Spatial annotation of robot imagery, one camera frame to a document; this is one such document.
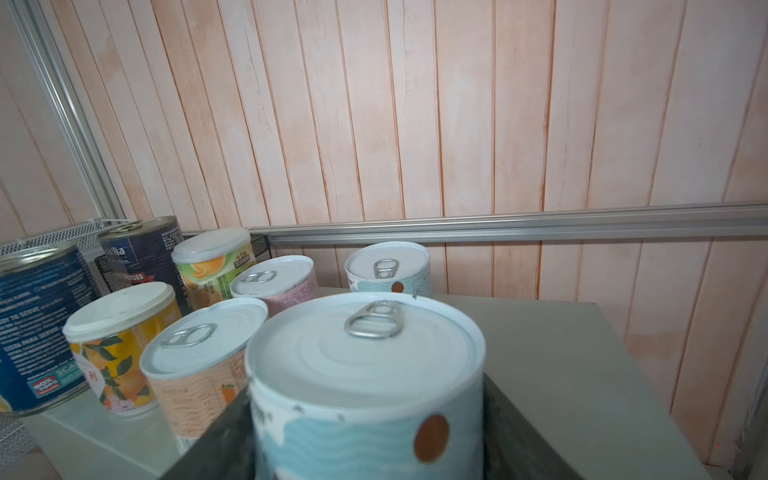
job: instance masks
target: plastic lid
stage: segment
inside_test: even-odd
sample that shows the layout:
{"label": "plastic lid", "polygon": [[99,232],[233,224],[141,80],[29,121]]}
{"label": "plastic lid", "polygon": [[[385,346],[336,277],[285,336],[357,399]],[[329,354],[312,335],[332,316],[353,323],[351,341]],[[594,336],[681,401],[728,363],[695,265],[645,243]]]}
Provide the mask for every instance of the plastic lid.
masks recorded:
{"label": "plastic lid", "polygon": [[62,332],[70,343],[103,339],[131,328],[176,301],[163,282],[139,283],[90,302],[73,313]]}
{"label": "plastic lid", "polygon": [[241,227],[220,228],[195,235],[179,243],[170,258],[175,263],[199,263],[232,253],[250,242],[248,230]]}

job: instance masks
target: pull tab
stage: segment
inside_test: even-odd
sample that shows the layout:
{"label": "pull tab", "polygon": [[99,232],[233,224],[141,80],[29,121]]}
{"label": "pull tab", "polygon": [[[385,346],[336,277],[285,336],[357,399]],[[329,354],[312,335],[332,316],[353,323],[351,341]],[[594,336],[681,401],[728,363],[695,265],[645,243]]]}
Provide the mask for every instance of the pull tab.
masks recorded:
{"label": "pull tab", "polygon": [[[367,339],[387,339],[393,337],[402,330],[401,305],[400,302],[394,300],[379,300],[369,303],[344,322],[344,331],[351,336]],[[388,323],[389,328],[365,329],[359,324],[355,324],[361,320],[368,320],[368,323],[385,323],[385,325]]]}
{"label": "pull tab", "polygon": [[277,272],[275,270],[264,270],[263,272],[248,274],[245,278],[243,278],[243,282],[265,283],[272,280],[276,275]]}
{"label": "pull tab", "polygon": [[376,278],[392,278],[397,273],[397,267],[400,262],[393,258],[385,258],[373,264],[373,273]]}
{"label": "pull tab", "polygon": [[[214,333],[214,330],[216,329],[218,325],[216,323],[203,323],[202,325],[193,326],[190,329],[184,329],[179,330],[178,332],[174,333],[170,336],[169,339],[163,340],[160,344],[162,346],[192,346],[197,345],[198,343],[202,343],[205,340],[208,339],[209,336],[211,336]],[[195,333],[196,331],[200,329],[208,329],[207,332],[205,332],[205,335],[200,337],[197,340],[194,340],[193,342],[188,342],[187,339]]]}

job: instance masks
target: can lid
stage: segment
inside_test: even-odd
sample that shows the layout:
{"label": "can lid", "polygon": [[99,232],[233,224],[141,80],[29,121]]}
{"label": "can lid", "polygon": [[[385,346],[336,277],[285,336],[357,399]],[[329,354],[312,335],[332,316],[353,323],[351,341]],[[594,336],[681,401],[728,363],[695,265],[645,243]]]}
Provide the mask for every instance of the can lid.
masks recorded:
{"label": "can lid", "polygon": [[266,320],[256,298],[224,300],[196,310],[156,336],[141,354],[141,371],[151,379],[176,379],[216,365],[245,348]]}
{"label": "can lid", "polygon": [[98,239],[118,240],[121,238],[137,237],[139,235],[144,235],[145,233],[154,232],[163,227],[169,227],[174,223],[176,223],[176,217],[174,215],[155,217],[148,220],[136,220],[135,222],[126,223],[100,233],[98,234]]}
{"label": "can lid", "polygon": [[286,255],[257,263],[232,281],[235,295],[264,298],[294,288],[312,273],[315,263],[304,255]]}
{"label": "can lid", "polygon": [[484,361],[485,340],[468,316],[401,293],[301,303],[246,349],[257,401],[333,421],[408,415],[467,388]]}
{"label": "can lid", "polygon": [[369,281],[408,278],[429,264],[429,250],[413,242],[383,242],[357,250],[344,263],[346,272]]}
{"label": "can lid", "polygon": [[43,245],[9,253],[0,257],[0,276],[23,272],[32,267],[62,257],[78,246],[74,241]]}
{"label": "can lid", "polygon": [[73,313],[62,332],[70,343],[89,342],[138,325],[176,300],[163,282],[139,283],[90,302]]}
{"label": "can lid", "polygon": [[199,263],[231,253],[250,242],[248,230],[227,227],[195,235],[179,243],[170,258],[175,263]]}

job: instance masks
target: tin can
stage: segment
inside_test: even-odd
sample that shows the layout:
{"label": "tin can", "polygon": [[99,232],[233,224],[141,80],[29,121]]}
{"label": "tin can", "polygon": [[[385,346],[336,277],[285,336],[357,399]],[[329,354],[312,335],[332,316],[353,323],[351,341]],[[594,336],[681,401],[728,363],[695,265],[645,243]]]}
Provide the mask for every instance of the tin can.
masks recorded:
{"label": "tin can", "polygon": [[246,348],[261,478],[482,478],[485,340],[422,296],[296,305]]}
{"label": "tin can", "polygon": [[384,242],[353,253],[344,263],[353,292],[432,296],[429,250],[412,242]]}
{"label": "tin can", "polygon": [[173,287],[140,283],[79,309],[64,325],[64,336],[99,402],[129,417],[157,406],[139,360],[154,337],[180,318]]}
{"label": "tin can", "polygon": [[234,298],[261,298],[275,316],[297,303],[315,298],[315,263],[304,255],[286,255],[257,263],[235,278],[230,287]]}
{"label": "tin can", "polygon": [[61,328],[97,298],[74,242],[0,257],[0,412],[30,415],[85,388]]}
{"label": "tin can", "polygon": [[184,241],[176,217],[138,220],[101,233],[98,239],[121,287],[165,282],[174,288],[181,314],[192,311],[179,270],[170,259],[174,247]]}
{"label": "tin can", "polygon": [[247,386],[245,345],[265,319],[259,299],[224,300],[168,327],[141,355],[182,455]]}
{"label": "tin can", "polygon": [[248,230],[237,227],[186,239],[176,245],[171,258],[195,310],[232,298],[232,281],[256,263]]}

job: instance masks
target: dark blue can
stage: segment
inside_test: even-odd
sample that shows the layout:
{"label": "dark blue can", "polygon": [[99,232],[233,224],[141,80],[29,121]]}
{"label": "dark blue can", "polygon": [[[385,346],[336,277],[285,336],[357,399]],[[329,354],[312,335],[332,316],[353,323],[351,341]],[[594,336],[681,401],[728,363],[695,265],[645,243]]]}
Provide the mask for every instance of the dark blue can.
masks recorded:
{"label": "dark blue can", "polygon": [[0,257],[0,412],[36,413],[87,387],[61,329],[97,298],[74,242]]}
{"label": "dark blue can", "polygon": [[182,315],[192,311],[179,269],[170,254],[184,241],[176,217],[168,215],[121,225],[98,236],[109,266],[122,288],[165,282],[174,288]]}

